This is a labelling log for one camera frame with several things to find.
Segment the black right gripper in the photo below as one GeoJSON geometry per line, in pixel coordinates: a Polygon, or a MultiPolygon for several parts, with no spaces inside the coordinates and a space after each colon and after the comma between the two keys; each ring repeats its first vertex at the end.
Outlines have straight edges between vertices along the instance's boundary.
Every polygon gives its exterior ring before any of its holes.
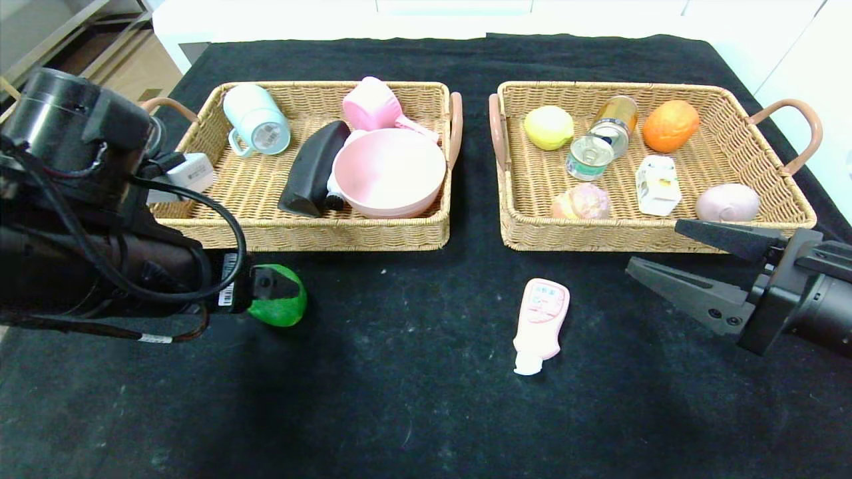
{"type": "Polygon", "coordinates": [[[786,239],[780,231],[681,219],[681,236],[752,263],[766,263],[752,291],[719,280],[631,257],[627,275],[738,346],[766,355],[791,334],[851,357],[850,245],[825,240],[813,230],[786,239]]]}

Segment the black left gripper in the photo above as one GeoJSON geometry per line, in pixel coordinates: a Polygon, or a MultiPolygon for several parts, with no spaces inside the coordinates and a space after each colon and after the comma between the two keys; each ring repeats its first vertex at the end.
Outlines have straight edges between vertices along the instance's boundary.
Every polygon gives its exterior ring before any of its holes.
{"type": "MultiPolygon", "coordinates": [[[[228,279],[235,270],[236,249],[205,249],[204,254],[210,264],[212,285],[228,279]]],[[[273,301],[299,295],[300,282],[292,270],[283,265],[256,265],[252,268],[252,256],[247,255],[234,279],[204,302],[210,313],[244,313],[252,300],[273,301]]]]}

